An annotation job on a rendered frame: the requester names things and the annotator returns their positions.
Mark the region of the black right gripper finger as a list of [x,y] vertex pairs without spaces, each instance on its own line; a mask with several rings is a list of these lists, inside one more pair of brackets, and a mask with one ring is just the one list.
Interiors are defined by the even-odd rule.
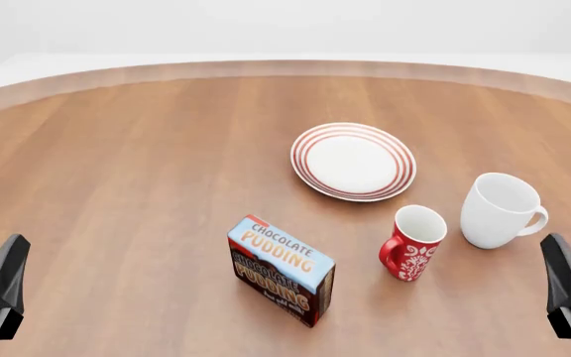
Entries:
[[547,311],[571,309],[571,247],[557,233],[548,234],[540,247],[548,282]]

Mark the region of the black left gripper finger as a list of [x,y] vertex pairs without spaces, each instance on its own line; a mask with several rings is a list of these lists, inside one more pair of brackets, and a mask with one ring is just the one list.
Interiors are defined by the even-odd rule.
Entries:
[[23,279],[31,243],[11,235],[0,248],[0,306],[24,314]]

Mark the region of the white plate with red rings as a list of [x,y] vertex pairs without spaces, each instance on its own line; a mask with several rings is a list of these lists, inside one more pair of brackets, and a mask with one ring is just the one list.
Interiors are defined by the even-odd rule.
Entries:
[[312,189],[346,201],[382,201],[406,191],[417,174],[409,147],[365,124],[321,124],[293,142],[290,163]]

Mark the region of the chocolate pudding box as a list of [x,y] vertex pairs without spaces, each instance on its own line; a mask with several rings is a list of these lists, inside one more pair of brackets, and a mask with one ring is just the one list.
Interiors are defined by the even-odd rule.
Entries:
[[238,279],[305,326],[318,323],[331,304],[332,258],[252,214],[227,238]]

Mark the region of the white mug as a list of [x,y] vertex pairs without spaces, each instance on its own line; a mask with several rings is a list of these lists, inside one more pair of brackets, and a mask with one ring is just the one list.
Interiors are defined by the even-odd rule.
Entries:
[[480,249],[497,249],[516,237],[541,231],[549,215],[526,181],[502,173],[479,175],[461,210],[465,239]]

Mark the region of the red patterned mug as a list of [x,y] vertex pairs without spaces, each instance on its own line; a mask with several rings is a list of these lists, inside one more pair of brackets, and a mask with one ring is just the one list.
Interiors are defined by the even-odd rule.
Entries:
[[446,237],[444,219],[429,207],[411,204],[395,215],[392,235],[379,251],[379,261],[403,282],[413,282]]

